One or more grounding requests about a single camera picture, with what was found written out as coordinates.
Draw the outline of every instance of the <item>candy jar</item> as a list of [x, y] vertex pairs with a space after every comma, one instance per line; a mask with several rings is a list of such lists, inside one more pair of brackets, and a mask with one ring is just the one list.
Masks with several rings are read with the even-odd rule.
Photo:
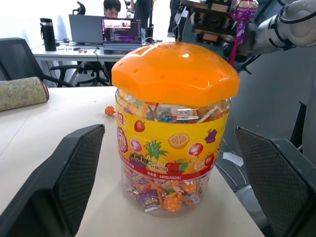
[[202, 204], [218, 156], [238, 73], [189, 43], [139, 48], [112, 69], [124, 193], [159, 217]]

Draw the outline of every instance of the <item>laptop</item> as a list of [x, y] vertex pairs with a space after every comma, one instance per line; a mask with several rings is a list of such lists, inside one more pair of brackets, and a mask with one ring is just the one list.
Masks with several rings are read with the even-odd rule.
[[69, 15], [72, 41], [102, 44], [102, 16]]
[[103, 49], [133, 51], [142, 46], [141, 24], [136, 19], [103, 18]]

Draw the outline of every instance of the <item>black bottle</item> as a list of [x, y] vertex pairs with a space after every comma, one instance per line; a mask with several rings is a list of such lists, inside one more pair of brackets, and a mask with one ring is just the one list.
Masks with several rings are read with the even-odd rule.
[[56, 51], [53, 21], [48, 18], [40, 19], [40, 34], [44, 40], [46, 51]]

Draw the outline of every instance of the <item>orange jar lid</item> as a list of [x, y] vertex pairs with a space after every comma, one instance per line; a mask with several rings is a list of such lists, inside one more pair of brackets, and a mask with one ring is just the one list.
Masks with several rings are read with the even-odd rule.
[[154, 43], [121, 58], [113, 85], [145, 102], [207, 106], [237, 95], [239, 75], [216, 53], [194, 44]]

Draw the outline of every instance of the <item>yellow label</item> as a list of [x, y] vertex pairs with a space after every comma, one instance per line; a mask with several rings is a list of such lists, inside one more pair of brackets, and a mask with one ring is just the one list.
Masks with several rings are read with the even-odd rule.
[[176, 124], [139, 118], [118, 103], [116, 112], [121, 159], [142, 174], [167, 180], [197, 178], [214, 166], [228, 117]]

